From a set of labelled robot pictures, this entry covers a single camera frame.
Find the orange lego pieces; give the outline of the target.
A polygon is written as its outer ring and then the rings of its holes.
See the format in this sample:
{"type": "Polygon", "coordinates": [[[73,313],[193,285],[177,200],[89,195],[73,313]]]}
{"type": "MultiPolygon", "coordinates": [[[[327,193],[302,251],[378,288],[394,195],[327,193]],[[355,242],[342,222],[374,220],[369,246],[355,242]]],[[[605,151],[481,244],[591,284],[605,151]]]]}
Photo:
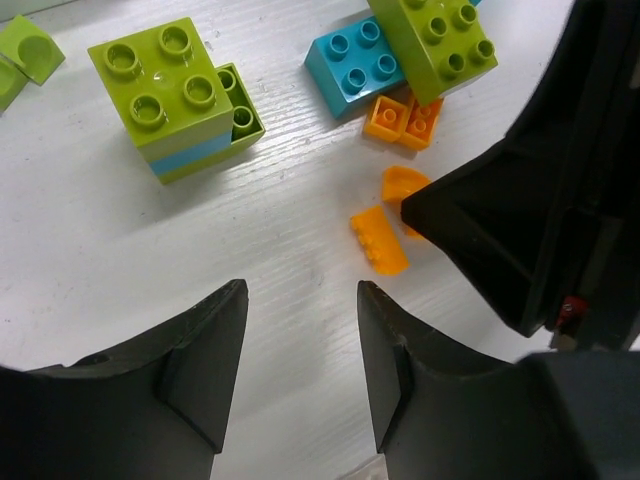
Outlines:
{"type": "Polygon", "coordinates": [[[430,183],[427,176],[415,169],[391,166],[382,175],[382,201],[394,219],[400,220],[402,201],[430,183]]]}

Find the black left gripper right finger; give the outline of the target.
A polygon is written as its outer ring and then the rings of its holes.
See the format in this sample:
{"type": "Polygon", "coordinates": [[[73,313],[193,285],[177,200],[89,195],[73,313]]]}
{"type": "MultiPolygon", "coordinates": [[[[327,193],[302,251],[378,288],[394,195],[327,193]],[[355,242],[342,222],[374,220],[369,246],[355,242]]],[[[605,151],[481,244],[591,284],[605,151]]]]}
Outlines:
{"type": "Polygon", "coordinates": [[[357,316],[376,449],[392,479],[635,479],[639,356],[508,363],[414,317],[371,281],[357,316]]]}

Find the teal duplo brick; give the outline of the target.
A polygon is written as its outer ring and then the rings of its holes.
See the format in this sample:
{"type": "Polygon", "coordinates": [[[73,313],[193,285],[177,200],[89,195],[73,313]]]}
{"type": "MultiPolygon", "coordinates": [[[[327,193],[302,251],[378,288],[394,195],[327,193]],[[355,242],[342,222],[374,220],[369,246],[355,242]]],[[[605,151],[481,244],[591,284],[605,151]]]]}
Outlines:
{"type": "Polygon", "coordinates": [[[335,119],[406,83],[373,16],[316,38],[304,65],[335,119]]]}

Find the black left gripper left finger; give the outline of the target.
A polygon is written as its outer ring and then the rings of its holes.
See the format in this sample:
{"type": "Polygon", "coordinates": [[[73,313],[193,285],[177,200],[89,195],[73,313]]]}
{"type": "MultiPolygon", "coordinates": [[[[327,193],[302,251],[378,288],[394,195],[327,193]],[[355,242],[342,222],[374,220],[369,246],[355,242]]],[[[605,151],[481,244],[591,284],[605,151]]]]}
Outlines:
{"type": "Polygon", "coordinates": [[[70,366],[1,371],[5,479],[207,479],[223,448],[247,323],[232,280],[70,366]]]}

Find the orange lego bricks pair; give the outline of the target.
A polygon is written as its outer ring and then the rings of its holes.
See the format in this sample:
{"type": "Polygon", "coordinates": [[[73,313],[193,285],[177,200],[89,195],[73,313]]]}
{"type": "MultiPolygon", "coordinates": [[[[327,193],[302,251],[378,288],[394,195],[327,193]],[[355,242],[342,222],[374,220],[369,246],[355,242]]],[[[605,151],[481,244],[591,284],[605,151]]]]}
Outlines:
{"type": "Polygon", "coordinates": [[[413,94],[405,103],[379,95],[366,118],[363,133],[423,151],[432,143],[443,103],[443,98],[437,98],[421,106],[413,94]]]}

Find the orange curved lego piece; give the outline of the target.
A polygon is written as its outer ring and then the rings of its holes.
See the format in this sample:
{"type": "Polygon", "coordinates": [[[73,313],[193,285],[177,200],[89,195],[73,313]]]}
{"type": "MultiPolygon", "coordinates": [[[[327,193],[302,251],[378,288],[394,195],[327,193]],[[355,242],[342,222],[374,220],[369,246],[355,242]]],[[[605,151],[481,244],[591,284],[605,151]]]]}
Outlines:
{"type": "Polygon", "coordinates": [[[371,207],[349,220],[362,250],[380,275],[398,275],[409,268],[409,260],[381,206],[371,207]]]}

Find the green duplo brick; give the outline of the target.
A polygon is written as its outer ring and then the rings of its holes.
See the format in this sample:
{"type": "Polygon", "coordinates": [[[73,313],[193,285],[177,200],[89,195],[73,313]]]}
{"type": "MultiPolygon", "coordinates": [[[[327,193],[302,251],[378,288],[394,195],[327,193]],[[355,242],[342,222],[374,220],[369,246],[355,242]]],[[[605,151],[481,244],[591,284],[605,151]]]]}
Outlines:
{"type": "Polygon", "coordinates": [[[498,65],[494,44],[469,1],[369,0],[368,4],[422,106],[498,65]]]}

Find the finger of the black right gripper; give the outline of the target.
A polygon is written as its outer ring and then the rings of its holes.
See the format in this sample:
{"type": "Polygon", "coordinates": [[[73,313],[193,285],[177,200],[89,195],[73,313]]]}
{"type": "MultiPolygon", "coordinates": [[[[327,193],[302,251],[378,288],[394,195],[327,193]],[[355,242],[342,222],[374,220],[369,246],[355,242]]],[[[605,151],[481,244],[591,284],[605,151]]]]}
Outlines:
{"type": "Polygon", "coordinates": [[[639,335],[639,5],[577,1],[504,138],[409,196],[402,220],[501,320],[579,349],[639,335]]]}

